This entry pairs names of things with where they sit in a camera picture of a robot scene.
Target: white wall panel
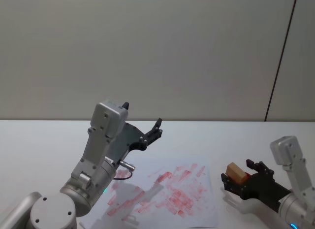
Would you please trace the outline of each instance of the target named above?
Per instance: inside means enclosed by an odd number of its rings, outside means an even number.
[[[315,0],[297,0],[268,121],[315,121]]]
[[[294,0],[0,0],[0,118],[263,120]]]

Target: tabletop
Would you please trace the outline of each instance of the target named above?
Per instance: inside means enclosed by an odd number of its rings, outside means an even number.
[[[142,132],[154,125],[152,121],[130,123]],[[89,121],[0,121],[0,212],[31,192],[59,192],[83,154],[89,126]],[[144,152],[130,154],[146,159],[206,159],[219,213],[218,228],[286,228],[262,203],[242,202],[222,190],[221,173],[231,162],[252,173],[246,168],[246,159],[263,161],[275,171],[275,180],[290,188],[269,144],[284,135],[295,135],[304,157],[311,162],[315,159],[315,123],[167,121],[161,129],[161,139]],[[315,165],[307,164],[307,168],[315,182]]]

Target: metal pin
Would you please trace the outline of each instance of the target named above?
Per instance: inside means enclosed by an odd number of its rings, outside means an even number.
[[[134,171],[136,169],[135,166],[125,162],[125,161],[120,161],[119,162],[120,166],[123,166],[124,168],[127,168],[129,171]]]

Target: wooden block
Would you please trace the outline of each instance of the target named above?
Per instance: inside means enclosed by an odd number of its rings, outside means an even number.
[[[225,174],[239,185],[242,185],[248,179],[247,174],[243,170],[241,170],[235,163],[230,163],[227,166]]]

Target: gray robot arm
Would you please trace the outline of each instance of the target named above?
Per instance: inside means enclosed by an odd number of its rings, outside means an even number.
[[[233,176],[221,174],[224,189],[246,200],[256,198],[279,214],[294,229],[315,229],[315,188],[306,169],[306,160],[295,136],[285,136],[270,144],[276,163],[287,172],[292,190],[278,184],[274,171],[263,162],[246,160],[257,173],[247,174],[241,184]]]
[[[279,215],[296,228],[315,228],[315,188],[306,169],[306,160],[295,136],[285,136],[270,144],[276,163],[283,166],[292,193],[281,200]]]
[[[0,229],[76,229],[76,217],[91,210],[120,165],[132,174],[135,167],[124,161],[127,154],[161,137],[161,119],[148,133],[126,123],[128,106],[109,100],[96,105],[83,156],[60,193],[31,193],[7,213]]]

